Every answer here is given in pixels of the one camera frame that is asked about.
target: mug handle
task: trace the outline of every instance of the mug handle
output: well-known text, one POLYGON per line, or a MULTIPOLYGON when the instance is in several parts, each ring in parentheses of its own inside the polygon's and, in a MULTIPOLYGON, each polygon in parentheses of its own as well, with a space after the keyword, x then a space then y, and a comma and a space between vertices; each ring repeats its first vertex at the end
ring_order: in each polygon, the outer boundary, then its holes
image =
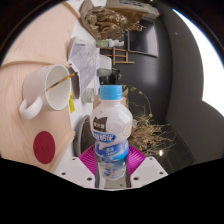
POLYGON ((27 108, 27 100, 24 99, 20 105, 19 112, 24 120, 30 120, 37 116, 43 106, 42 99, 38 96, 32 105, 27 108))

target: red sticker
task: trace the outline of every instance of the red sticker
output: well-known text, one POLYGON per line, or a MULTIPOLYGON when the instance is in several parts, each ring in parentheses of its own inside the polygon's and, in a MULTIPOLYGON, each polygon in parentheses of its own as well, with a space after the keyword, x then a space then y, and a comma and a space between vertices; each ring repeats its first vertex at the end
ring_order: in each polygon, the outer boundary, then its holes
POLYGON ((47 131, 40 132, 34 140, 33 151, 36 159, 40 163, 50 163, 55 154, 55 143, 53 136, 47 131))

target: straw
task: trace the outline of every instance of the straw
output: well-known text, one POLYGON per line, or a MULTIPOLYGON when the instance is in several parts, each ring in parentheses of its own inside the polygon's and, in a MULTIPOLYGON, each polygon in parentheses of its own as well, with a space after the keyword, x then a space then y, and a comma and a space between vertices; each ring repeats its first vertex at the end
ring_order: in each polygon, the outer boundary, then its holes
POLYGON ((59 83, 65 81, 65 80, 67 80, 67 79, 70 79, 72 76, 75 76, 75 75, 77 75, 77 72, 74 72, 74 73, 72 73, 71 75, 66 76, 65 78, 63 78, 63 79, 61 79, 60 81, 56 82, 56 83, 53 84, 52 86, 48 87, 48 88, 46 89, 46 92, 47 92, 49 89, 51 89, 51 88, 55 87, 56 85, 58 85, 59 83))

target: plastic bottle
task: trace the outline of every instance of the plastic bottle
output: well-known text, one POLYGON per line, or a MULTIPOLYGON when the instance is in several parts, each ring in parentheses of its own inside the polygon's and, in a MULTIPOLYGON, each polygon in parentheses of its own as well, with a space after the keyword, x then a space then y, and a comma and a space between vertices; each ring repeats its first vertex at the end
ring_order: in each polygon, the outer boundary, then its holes
POLYGON ((132 114, 121 104, 122 86, 100 86, 99 104, 90 115, 90 126, 96 138, 95 154, 101 175, 117 180, 125 174, 132 130, 132 114))

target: white mug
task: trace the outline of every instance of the white mug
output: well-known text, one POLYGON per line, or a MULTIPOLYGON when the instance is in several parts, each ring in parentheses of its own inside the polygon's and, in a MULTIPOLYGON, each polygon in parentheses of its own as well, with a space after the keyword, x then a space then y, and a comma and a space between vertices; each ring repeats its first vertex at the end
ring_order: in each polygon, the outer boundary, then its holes
POLYGON ((23 119, 32 119, 43 110, 62 110, 69 102, 71 79, 46 89, 70 75, 63 65, 43 67, 29 74, 23 83, 23 102, 19 111, 23 119))

